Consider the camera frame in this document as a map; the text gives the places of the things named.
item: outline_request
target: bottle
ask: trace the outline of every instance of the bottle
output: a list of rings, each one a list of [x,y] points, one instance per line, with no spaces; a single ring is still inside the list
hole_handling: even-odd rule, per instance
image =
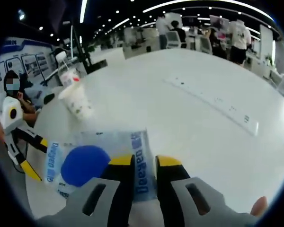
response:
[[[65,51],[57,54],[56,60],[58,62],[58,76],[63,87],[68,87],[80,81],[79,72],[75,65],[67,59]]]

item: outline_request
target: finger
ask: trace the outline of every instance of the finger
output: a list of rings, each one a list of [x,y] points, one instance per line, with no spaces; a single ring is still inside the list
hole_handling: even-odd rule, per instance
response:
[[[256,217],[260,217],[268,208],[266,196],[261,197],[253,205],[250,214]]]

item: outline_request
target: round table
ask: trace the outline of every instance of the round table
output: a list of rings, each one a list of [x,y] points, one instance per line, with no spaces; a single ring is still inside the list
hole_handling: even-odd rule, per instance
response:
[[[251,136],[200,99],[163,82],[174,76],[191,80],[249,113],[259,121],[258,135]],[[88,127],[146,128],[154,156],[179,159],[191,177],[198,176],[220,191],[237,212],[250,212],[261,196],[271,202],[284,182],[284,98],[236,64],[201,52],[169,49],[100,69],[82,82],[95,111],[91,125],[80,125],[55,98],[42,109],[37,133],[65,141],[69,133]],[[42,174],[44,154],[30,147],[27,158]],[[66,204],[42,182],[27,176],[26,186],[35,218],[55,214]],[[135,218],[149,221],[148,216],[139,216],[139,206],[146,204],[133,206]],[[155,226],[163,226],[160,211],[151,215],[157,218]]]

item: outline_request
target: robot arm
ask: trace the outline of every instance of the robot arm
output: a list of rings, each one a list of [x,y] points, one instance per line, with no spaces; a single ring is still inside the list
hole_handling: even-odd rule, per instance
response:
[[[13,162],[22,167],[23,171],[30,177],[41,181],[41,177],[26,160],[17,147],[17,139],[23,139],[36,149],[47,152],[47,140],[34,133],[23,120],[23,111],[20,102],[12,97],[5,97],[0,106],[0,123],[4,131],[4,140],[8,147],[9,157]]]

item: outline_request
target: hand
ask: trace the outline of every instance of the hand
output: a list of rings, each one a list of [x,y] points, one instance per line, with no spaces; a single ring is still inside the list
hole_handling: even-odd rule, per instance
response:
[[[261,197],[253,205],[250,214],[256,217],[260,217],[268,208],[267,198],[265,196]]]
[[[23,100],[23,93],[22,93],[22,92],[18,92],[18,95],[17,95],[17,96],[18,96],[18,100],[19,100],[19,101],[24,101],[24,100]]]

